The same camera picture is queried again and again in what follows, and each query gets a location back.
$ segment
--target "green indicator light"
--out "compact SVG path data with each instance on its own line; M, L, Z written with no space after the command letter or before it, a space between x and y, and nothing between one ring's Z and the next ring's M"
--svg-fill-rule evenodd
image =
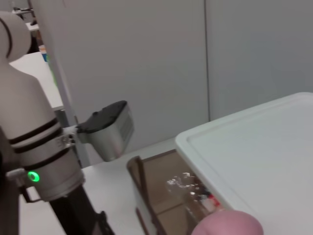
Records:
M40 180L40 177L39 177L39 174L37 174L36 172L34 171L30 171L28 172L28 177L31 181L33 182L38 182Z

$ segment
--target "white table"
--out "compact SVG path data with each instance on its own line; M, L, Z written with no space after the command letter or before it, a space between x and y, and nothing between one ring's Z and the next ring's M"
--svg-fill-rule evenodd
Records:
M63 109L61 96L53 81L50 67L44 61L40 52L27 54L10 64L17 70L28 73L38 79L53 110Z
M30 32L39 30L38 24L30 25L31 23L26 23L26 26Z
M126 163L135 156L143 159L174 149L174 140L160 142L125 154L109 163L85 168L84 188L96 212L105 211L116 235L144 235L135 214L136 202ZM35 191L30 191L36 198ZM20 197L20 235L64 235L48 203L27 204Z

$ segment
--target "black stripe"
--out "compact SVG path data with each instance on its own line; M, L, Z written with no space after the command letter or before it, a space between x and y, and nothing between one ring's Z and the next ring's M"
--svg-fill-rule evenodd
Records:
M34 149L34 148L37 148L38 146L44 144L44 143L47 143L48 141L56 138L57 136L61 135L63 132L63 129L62 127L60 127L58 130L56 130L55 132L53 132L52 134L44 137L43 139L41 140L38 140L34 143L31 143L29 145L26 145L26 146L23 146L23 147L20 147L20 148L13 148L14 149L14 152L15 153L23 153L23 152L27 152L31 149Z
M39 163L24 166L24 169L29 171L29 170L35 170L35 169L38 169L38 168L43 167L45 165L48 165L51 162L54 162L55 160L58 160L60 157L64 156L66 153L69 152L69 150L70 150L70 148L65 148L65 149L61 150L60 152L58 152L57 154L53 155L52 157L45 159Z
M26 139L29 139L29 138L37 135L37 134L40 134L41 132L49 129L50 127L54 126L57 123L58 123L57 118L54 118L50 122L48 122L48 123L46 123L46 124L36 128L35 130L32 130L31 132L28 132L28 133L26 133L24 135L21 135L19 137L16 137L14 139L9 140L9 143L10 144L16 144L16 143L22 142L22 141L24 141Z
M3 19L0 18L0 22L3 24L5 30L6 30L6 33L8 34L8 38L9 38L9 49L6 53L6 58L9 58L10 54L11 54L11 51L12 51L12 45L13 45L13 41L12 41L12 35L11 35L11 32L10 32L10 29L8 27L8 25L5 23L5 21Z

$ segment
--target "gray wall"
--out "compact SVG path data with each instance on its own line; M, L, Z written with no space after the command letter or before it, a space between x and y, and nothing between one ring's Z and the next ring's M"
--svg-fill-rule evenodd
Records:
M0 0L0 11L12 11L9 0Z
M213 119L313 92L313 1L208 0Z
M128 151L208 121L203 0L33 4L79 121L129 101L135 134ZM89 155L97 158L91 148Z

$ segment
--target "white plastic tray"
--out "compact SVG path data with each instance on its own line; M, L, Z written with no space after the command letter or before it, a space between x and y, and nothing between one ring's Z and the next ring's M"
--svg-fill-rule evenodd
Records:
M224 206L257 217L265 235L313 234L313 94L198 126L176 144Z

